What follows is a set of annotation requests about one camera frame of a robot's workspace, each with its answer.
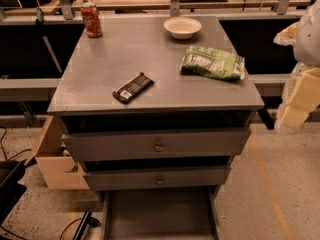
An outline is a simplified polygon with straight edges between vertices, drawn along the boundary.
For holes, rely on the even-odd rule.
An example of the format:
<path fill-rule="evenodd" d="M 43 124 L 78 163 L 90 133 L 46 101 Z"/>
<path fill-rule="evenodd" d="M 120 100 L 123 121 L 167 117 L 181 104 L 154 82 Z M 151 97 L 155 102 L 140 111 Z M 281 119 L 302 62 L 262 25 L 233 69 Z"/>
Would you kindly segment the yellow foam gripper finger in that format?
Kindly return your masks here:
<path fill-rule="evenodd" d="M 293 46 L 295 44 L 295 33 L 298 23 L 295 22 L 277 33 L 273 39 L 273 42 L 282 46 Z"/>
<path fill-rule="evenodd" d="M 320 68 L 295 67 L 285 83 L 275 129 L 298 130 L 320 105 Z"/>

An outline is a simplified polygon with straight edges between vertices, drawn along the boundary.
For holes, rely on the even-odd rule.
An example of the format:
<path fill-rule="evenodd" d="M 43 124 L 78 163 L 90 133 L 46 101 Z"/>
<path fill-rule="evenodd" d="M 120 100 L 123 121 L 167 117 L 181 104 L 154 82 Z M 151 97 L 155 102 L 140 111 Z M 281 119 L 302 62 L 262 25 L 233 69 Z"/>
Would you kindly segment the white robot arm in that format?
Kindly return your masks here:
<path fill-rule="evenodd" d="M 278 133 L 293 133 L 320 105 L 320 0 L 278 33 L 274 43 L 291 45 L 297 61 L 284 85 L 275 122 Z"/>

